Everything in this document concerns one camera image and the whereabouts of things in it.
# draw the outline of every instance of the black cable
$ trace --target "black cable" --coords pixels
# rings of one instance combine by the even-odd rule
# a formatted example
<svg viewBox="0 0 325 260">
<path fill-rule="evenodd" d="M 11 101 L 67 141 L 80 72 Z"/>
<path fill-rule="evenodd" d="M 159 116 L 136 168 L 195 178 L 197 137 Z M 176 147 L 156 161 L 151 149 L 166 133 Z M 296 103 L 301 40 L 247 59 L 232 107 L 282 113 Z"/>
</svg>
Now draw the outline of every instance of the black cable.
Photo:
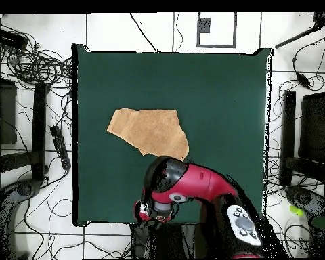
<svg viewBox="0 0 325 260">
<path fill-rule="evenodd" d="M 155 47 L 153 46 L 153 44 L 148 40 L 148 38 L 145 36 L 145 34 L 142 32 L 141 28 L 139 27 L 139 24 L 137 23 L 137 21 L 135 20 L 135 18 L 133 17 L 133 14 L 130 13 L 130 17 L 131 19 L 135 22 L 136 26 L 138 27 L 139 31 L 141 32 L 142 36 L 147 40 L 147 42 L 149 42 L 149 44 L 152 46 L 152 48 L 154 49 L 154 52 L 158 52 L 157 49 L 155 49 Z"/>
<path fill-rule="evenodd" d="M 34 228 L 32 228 L 32 227 L 29 225 L 29 223 L 27 222 L 27 220 L 26 220 L 26 214 L 28 213 L 29 208 L 30 208 L 30 199 L 28 199 L 28 208 L 27 208 L 26 211 L 25 211 L 24 219 L 23 219 L 23 220 L 24 220 L 24 222 L 25 222 L 25 224 L 26 224 L 26 226 L 27 226 L 28 228 L 30 228 L 33 232 L 36 232 L 38 235 L 40 235 L 40 236 L 42 237 L 42 242 L 40 243 L 38 249 L 35 251 L 34 255 L 32 256 L 32 259 L 31 259 L 31 260 L 34 260 L 36 254 L 37 254 L 37 251 L 39 251 L 39 249 L 41 248 L 42 244 L 43 244 L 44 241 L 45 241 L 45 238 L 43 237 L 43 235 L 42 235 L 40 232 L 38 232 L 37 230 L 35 230 Z"/>
<path fill-rule="evenodd" d="M 324 51 L 323 51 L 322 59 L 320 60 L 320 65 L 319 65 L 319 67 L 318 67 L 318 69 L 317 69 L 316 75 L 314 76 L 314 77 L 316 77 L 320 82 L 322 82 L 322 86 L 321 86 L 319 89 L 311 89 L 311 87 L 314 86 L 314 80 L 312 80 L 312 81 L 313 81 L 313 85 L 311 85 L 311 83 L 310 83 L 309 80 L 311 80 L 311 79 L 314 78 L 314 77 L 307 78 L 305 75 L 300 74 L 299 72 L 297 72 L 297 71 L 296 71 L 296 67 L 295 67 L 295 62 L 296 62 L 296 60 L 297 60 L 297 54 L 298 54 L 301 50 L 303 50 L 303 49 L 305 49 L 305 48 L 307 48 L 307 47 L 309 47 L 309 46 L 315 45 L 316 43 L 319 43 L 320 41 L 323 41 L 323 40 L 325 40 L 325 37 L 323 37 L 323 38 L 321 38 L 321 39 L 319 39 L 319 40 L 317 40 L 317 41 L 315 41 L 315 42 L 313 42 L 313 43 L 311 43 L 311 44 L 308 44 L 308 45 L 306 45 L 306 46 L 303 46 L 302 48 L 300 48 L 299 50 L 297 50 L 295 56 L 292 58 L 292 67 L 293 67 L 293 69 L 294 69 L 294 71 L 295 71 L 295 74 L 296 74 L 296 76 L 297 76 L 297 80 L 298 80 L 298 82 L 300 82 L 300 84 L 302 84 L 302 86 L 304 86 L 305 88 L 310 89 L 310 90 L 312 90 L 312 91 L 319 91 L 319 90 L 321 90 L 321 89 L 323 88 L 323 86 L 325 85 L 325 80 L 324 80 L 324 78 L 321 77 L 320 75 L 318 75 L 319 69 L 320 69 L 320 67 L 321 67 L 321 65 L 322 65 L 322 60 L 324 59 L 325 49 L 324 49 Z"/>
<path fill-rule="evenodd" d="M 181 44 L 183 43 L 183 35 L 181 34 L 181 32 L 180 32 L 179 29 L 178 29 L 178 19 L 179 19 L 179 14 L 180 14 L 180 13 L 181 13 L 181 12 L 178 12 L 177 21 L 176 21 L 176 30 L 177 30 L 178 33 L 181 35 L 181 43 L 180 43 L 178 49 L 176 49 L 175 52 L 177 52 L 179 49 L 181 49 Z"/>
</svg>

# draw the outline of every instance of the green table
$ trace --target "green table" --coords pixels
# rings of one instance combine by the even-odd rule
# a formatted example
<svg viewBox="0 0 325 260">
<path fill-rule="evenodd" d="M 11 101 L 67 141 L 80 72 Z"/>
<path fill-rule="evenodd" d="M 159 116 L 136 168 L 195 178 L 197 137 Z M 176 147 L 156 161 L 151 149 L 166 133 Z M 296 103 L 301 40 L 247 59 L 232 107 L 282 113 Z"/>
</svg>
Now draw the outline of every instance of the green table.
<svg viewBox="0 0 325 260">
<path fill-rule="evenodd" d="M 77 45 L 73 54 L 78 60 L 74 221 L 135 221 L 133 205 L 155 156 L 142 156 L 106 132 L 120 108 L 176 110 L 190 147 L 186 160 L 231 175 L 261 212 L 269 49 L 252 56 L 91 53 Z M 198 202 L 181 205 L 175 222 L 197 223 L 199 214 Z"/>
</svg>

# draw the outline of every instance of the brown paper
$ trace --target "brown paper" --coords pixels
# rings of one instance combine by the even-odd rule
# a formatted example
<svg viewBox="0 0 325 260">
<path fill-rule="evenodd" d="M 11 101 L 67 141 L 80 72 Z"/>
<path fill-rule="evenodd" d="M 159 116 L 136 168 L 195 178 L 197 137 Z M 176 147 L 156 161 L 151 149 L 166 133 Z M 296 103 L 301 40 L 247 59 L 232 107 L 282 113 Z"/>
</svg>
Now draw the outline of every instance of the brown paper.
<svg viewBox="0 0 325 260">
<path fill-rule="evenodd" d="M 176 110 L 116 110 L 109 133 L 136 147 L 142 155 L 171 156 L 184 160 L 188 141 L 179 125 Z"/>
</svg>

